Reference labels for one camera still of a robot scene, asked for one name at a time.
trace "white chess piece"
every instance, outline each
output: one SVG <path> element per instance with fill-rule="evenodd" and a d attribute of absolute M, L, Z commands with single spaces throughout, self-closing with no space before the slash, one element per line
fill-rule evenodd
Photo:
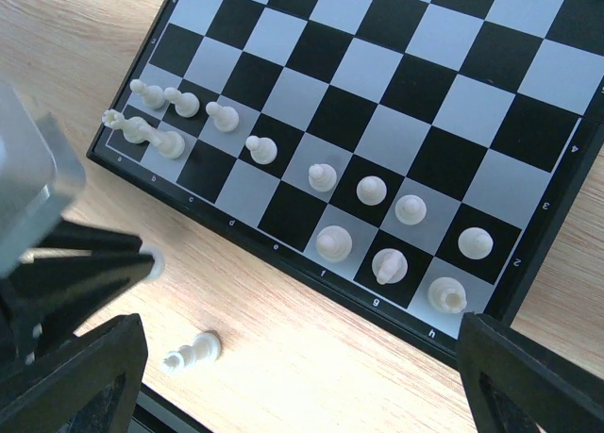
<path fill-rule="evenodd" d="M 463 285 L 452 277 L 440 277 L 432 282 L 428 301 L 442 313 L 460 313 L 468 304 Z"/>
<path fill-rule="evenodd" d="M 377 205 L 386 198 L 386 183 L 377 176 L 366 176 L 357 185 L 357 196 L 365 205 Z"/>
<path fill-rule="evenodd" d="M 277 145 L 269 138 L 250 136 L 245 140 L 245 147 L 258 164 L 270 164 L 277 157 Z"/>
<path fill-rule="evenodd" d="M 196 363 L 214 362 L 220 356 L 220 340 L 211 332 L 202 332 L 193 345 L 181 346 L 178 351 L 168 353 L 161 363 L 161 369 L 169 375 L 176 375 L 193 367 Z"/>
<path fill-rule="evenodd" d="M 140 79 L 132 79 L 130 89 L 143 98 L 143 104 L 148 108 L 159 109 L 166 102 L 160 86 L 147 86 Z"/>
<path fill-rule="evenodd" d="M 140 126 L 151 145 L 157 147 L 159 154 L 168 159 L 176 159 L 185 149 L 185 140 L 175 131 L 160 131 L 149 124 Z"/>
<path fill-rule="evenodd" d="M 214 119 L 218 131 L 229 133 L 239 124 L 239 114 L 231 106 L 220 106 L 215 101 L 206 104 L 207 114 Z"/>
<path fill-rule="evenodd" d="M 337 181 L 338 175 L 329 164 L 312 164 L 309 168 L 309 183 L 316 191 L 331 191 Z"/>
<path fill-rule="evenodd" d="M 394 207 L 396 218 L 405 225 L 416 225 L 426 217 L 426 203 L 416 195 L 405 195 Z"/>
<path fill-rule="evenodd" d="M 325 260 L 337 263 L 348 257 L 352 251 L 352 237 L 345 228 L 330 225 L 317 235 L 316 249 Z"/>
<path fill-rule="evenodd" d="M 174 87 L 163 91 L 166 100 L 175 106 L 176 114 L 186 119 L 193 117 L 199 110 L 199 100 L 190 92 L 181 93 Z"/>
<path fill-rule="evenodd" d="M 115 130 L 121 129 L 124 133 L 124 139 L 130 143 L 146 141 L 146 136 L 140 130 L 140 126 L 146 125 L 146 121 L 141 117 L 132 117 L 126 120 L 122 112 L 109 109 L 105 111 L 101 120 L 104 126 Z"/>
<path fill-rule="evenodd" d="M 486 230 L 470 227 L 460 234 L 458 239 L 460 251 L 472 260 L 487 257 L 493 250 L 493 238 Z"/>
<path fill-rule="evenodd" d="M 395 249 L 382 249 L 371 262 L 371 269 L 380 285 L 399 282 L 407 274 L 408 268 L 403 253 Z"/>

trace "wood grain surface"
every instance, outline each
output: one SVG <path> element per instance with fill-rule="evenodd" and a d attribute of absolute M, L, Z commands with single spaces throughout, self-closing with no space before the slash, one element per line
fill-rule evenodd
<path fill-rule="evenodd" d="M 0 0 L 0 77 L 35 94 L 86 166 L 70 219 L 143 236 L 168 261 L 94 316 L 139 312 L 144 382 L 221 432 L 474 431 L 459 376 L 85 159 L 162 0 Z M 604 376 L 600 155 L 513 327 Z M 168 377 L 164 354 L 206 329 L 214 364 Z"/>

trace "white rook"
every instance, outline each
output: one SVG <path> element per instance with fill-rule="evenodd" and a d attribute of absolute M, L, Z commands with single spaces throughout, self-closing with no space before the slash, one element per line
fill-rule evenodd
<path fill-rule="evenodd" d="M 183 345 L 178 351 L 168 353 L 161 363 L 161 369 L 168 375 L 193 367 L 196 363 L 214 362 L 220 356 L 222 346 L 218 337 L 211 332 L 202 332 L 193 345 Z"/>
<path fill-rule="evenodd" d="M 442 313 L 460 313 L 468 304 L 463 285 L 452 277 L 440 277 L 432 282 L 428 301 Z"/>

